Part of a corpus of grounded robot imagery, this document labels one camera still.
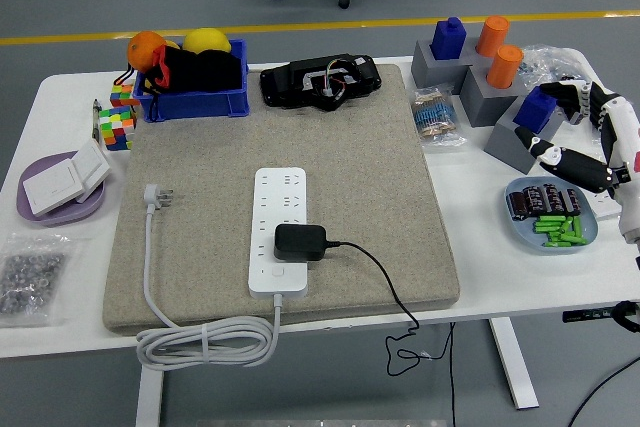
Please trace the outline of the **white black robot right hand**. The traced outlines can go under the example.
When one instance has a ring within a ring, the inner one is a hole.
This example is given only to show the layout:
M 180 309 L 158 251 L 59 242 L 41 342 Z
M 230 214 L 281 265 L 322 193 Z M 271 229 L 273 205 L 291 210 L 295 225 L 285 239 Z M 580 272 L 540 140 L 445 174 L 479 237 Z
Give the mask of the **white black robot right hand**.
M 639 243 L 639 120 L 633 105 L 592 81 L 543 83 L 571 123 L 587 118 L 600 132 L 603 162 L 541 139 L 520 126 L 515 134 L 548 172 L 593 193 L 607 191 L 621 206 L 619 230 L 628 244 Z

